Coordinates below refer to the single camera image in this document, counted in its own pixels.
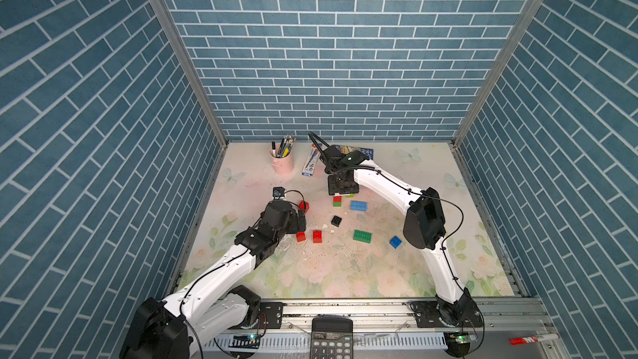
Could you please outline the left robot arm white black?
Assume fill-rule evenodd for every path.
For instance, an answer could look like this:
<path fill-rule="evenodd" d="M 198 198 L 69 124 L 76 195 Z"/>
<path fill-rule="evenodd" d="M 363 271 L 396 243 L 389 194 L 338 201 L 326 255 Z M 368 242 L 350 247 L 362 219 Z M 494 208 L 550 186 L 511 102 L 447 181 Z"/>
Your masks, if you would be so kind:
<path fill-rule="evenodd" d="M 196 280 L 163 299 L 148 298 L 136 309 L 119 356 L 190 358 L 222 332 L 254 325 L 261 298 L 239 280 L 273 255 L 286 235 L 306 228 L 305 204 L 270 201 L 255 224 Z"/>

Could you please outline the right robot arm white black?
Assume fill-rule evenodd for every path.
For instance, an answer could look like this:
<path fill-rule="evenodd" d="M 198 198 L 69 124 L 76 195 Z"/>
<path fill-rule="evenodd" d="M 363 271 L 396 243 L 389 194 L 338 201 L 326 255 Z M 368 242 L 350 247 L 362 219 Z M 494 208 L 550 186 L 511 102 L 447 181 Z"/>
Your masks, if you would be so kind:
<path fill-rule="evenodd" d="M 325 166 L 328 194 L 356 194 L 363 186 L 405 215 L 404 240 L 423 255 L 435 282 L 440 321 L 458 327 L 478 310 L 448 256 L 443 199 L 432 188 L 419 189 L 384 171 L 360 151 L 347 154 L 324 140 L 313 141 Z"/>

